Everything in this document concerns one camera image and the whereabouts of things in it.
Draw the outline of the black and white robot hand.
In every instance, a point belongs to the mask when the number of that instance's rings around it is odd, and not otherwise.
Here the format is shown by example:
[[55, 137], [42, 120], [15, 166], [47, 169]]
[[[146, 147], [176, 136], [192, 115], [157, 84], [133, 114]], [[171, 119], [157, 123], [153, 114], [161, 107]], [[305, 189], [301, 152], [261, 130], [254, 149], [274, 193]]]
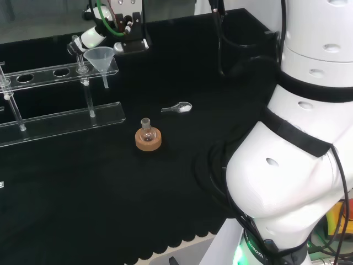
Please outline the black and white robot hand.
[[117, 55], [148, 50], [145, 2], [142, 0], [89, 1], [83, 19], [94, 26], [68, 44], [71, 55], [108, 44]]

